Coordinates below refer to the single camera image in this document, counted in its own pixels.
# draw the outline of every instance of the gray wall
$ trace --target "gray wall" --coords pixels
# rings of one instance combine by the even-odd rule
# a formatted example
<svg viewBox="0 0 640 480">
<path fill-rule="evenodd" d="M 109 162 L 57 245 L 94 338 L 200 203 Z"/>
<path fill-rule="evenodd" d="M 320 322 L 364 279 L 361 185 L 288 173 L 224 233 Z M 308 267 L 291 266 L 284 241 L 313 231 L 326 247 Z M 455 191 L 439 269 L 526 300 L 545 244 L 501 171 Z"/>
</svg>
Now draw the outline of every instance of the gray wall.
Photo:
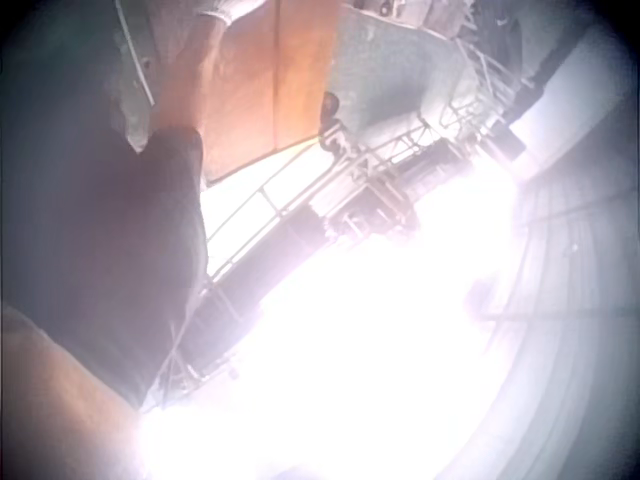
<svg viewBox="0 0 640 480">
<path fill-rule="evenodd" d="M 633 95 L 523 192 L 513 261 L 476 299 L 489 351 L 510 348 L 511 371 L 440 478 L 619 478 L 629 466 L 640 400 L 637 118 Z"/>
</svg>

